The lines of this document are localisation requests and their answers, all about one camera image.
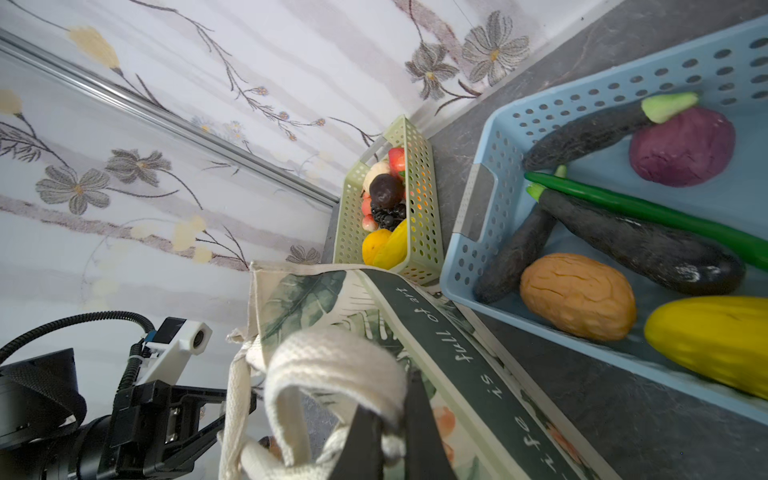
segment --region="wall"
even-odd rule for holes
[[[251,260],[317,263],[330,209],[0,56],[0,344],[84,311],[130,310],[214,331],[181,385],[226,388],[247,322]],[[10,362],[74,347],[86,421],[111,412],[132,323],[35,340]],[[218,416],[218,410],[207,412]],[[253,415],[251,434],[268,433]],[[215,478],[215,453],[193,478]]]
[[[395,117],[445,123],[619,1],[14,0],[0,27],[339,193]]]

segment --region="gray countertop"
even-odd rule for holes
[[[767,0],[626,0],[435,134],[446,248],[483,124],[497,108],[766,14]],[[768,478],[768,427],[481,318],[622,478]]]

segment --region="blue plastic basket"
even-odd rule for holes
[[[601,108],[678,91],[700,92],[702,106],[724,113],[736,127],[736,151],[721,175],[688,188],[642,180],[629,165],[627,137],[571,163],[568,177],[768,238],[766,16],[499,108],[485,123],[440,285],[451,300],[502,322],[768,425],[768,402],[705,379],[646,343],[643,328],[647,316],[659,305],[683,295],[619,266],[560,224],[545,253],[587,255],[616,267],[632,284],[638,321],[626,339],[598,343],[568,335],[531,313],[517,293],[492,305],[478,303],[472,295],[475,281],[501,242],[512,235],[534,205],[525,193],[521,159],[537,139]],[[768,273],[749,266],[744,284],[734,295],[768,296]]]

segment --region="white fabric strap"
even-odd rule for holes
[[[250,370],[265,368],[263,407],[282,450],[284,465],[258,442],[243,437],[250,402]],[[240,469],[252,480],[320,480],[333,470],[349,426],[340,425],[318,462],[311,464],[300,390],[343,394],[397,426],[402,419],[407,384],[402,367],[384,349],[344,329],[325,327],[289,336],[266,367],[260,343],[256,340],[243,344],[230,367],[229,388],[232,399],[227,398],[227,419],[221,436],[220,480],[238,480]],[[405,446],[401,439],[387,435],[382,450],[393,461],[404,455]]]

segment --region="green chili pepper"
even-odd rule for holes
[[[768,241],[754,235],[726,227],[718,222],[693,217],[653,202],[617,194],[604,188],[593,187],[567,178],[537,172],[526,172],[525,178],[552,190],[592,202],[615,213],[687,230],[702,237],[717,240],[736,252],[743,261],[768,271]]]

